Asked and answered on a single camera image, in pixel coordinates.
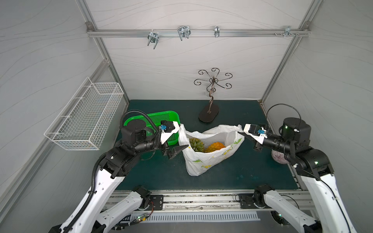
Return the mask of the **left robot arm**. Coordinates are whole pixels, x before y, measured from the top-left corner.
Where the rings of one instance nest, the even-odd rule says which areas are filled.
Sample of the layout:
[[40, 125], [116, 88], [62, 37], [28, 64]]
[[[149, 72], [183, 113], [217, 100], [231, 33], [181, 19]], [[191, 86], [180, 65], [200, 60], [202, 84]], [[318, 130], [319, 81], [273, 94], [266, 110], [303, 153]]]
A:
[[176, 146], [171, 149], [167, 143], [173, 134], [179, 132], [178, 122], [163, 120], [160, 126], [156, 126], [151, 119], [147, 121], [151, 128], [141, 119], [134, 119], [121, 128], [121, 140], [95, 163], [90, 189], [71, 216], [64, 223], [52, 227], [51, 233], [107, 233], [133, 211], [148, 208], [151, 193], [138, 185], [123, 201], [103, 210], [143, 153], [160, 150], [172, 159], [186, 148]]

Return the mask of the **white plastic bag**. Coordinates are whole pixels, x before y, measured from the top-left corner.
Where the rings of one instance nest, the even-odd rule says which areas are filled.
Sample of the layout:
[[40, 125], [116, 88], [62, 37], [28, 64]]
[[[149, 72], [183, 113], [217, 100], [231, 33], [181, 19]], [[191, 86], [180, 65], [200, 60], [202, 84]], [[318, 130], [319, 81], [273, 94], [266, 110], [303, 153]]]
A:
[[[180, 125], [178, 142], [179, 145], [187, 145], [183, 150], [183, 156], [186, 163], [186, 170], [190, 176], [199, 176], [207, 172], [211, 167], [217, 165], [223, 160], [233, 156], [244, 142], [242, 126], [219, 125], [203, 133], [189, 132], [184, 125]], [[223, 148], [213, 152], [196, 152], [190, 143], [190, 140], [196, 138], [204, 143], [205, 147], [213, 143], [223, 144]]]

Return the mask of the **pineapple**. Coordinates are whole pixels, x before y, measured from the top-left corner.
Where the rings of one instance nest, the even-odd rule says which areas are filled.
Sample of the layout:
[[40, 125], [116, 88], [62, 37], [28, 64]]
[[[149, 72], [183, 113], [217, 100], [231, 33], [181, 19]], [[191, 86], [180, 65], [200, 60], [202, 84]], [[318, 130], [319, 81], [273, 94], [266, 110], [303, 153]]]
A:
[[217, 150], [221, 150], [225, 148], [225, 145], [220, 143], [220, 142], [215, 142], [213, 144], [211, 144], [210, 146], [208, 146], [205, 150], [204, 150], [204, 153], [210, 153], [210, 152], [214, 152], [214, 151], [217, 151]]
[[189, 140], [191, 148], [195, 152], [205, 152], [205, 144], [202, 140], [197, 139], [197, 138], [191, 138]]

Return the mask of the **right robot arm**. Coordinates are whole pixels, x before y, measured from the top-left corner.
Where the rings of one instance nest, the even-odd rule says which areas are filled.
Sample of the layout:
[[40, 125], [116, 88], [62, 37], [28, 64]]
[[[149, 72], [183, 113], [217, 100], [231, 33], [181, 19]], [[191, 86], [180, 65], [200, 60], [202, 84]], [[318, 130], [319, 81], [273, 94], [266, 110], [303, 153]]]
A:
[[254, 190], [252, 203], [276, 211], [299, 233], [356, 232], [337, 188], [327, 155], [310, 144], [311, 126], [300, 117], [288, 117], [276, 135], [266, 125], [246, 124], [241, 134], [255, 143], [254, 149], [281, 152], [306, 185], [318, 218], [311, 217], [284, 199], [268, 184]]

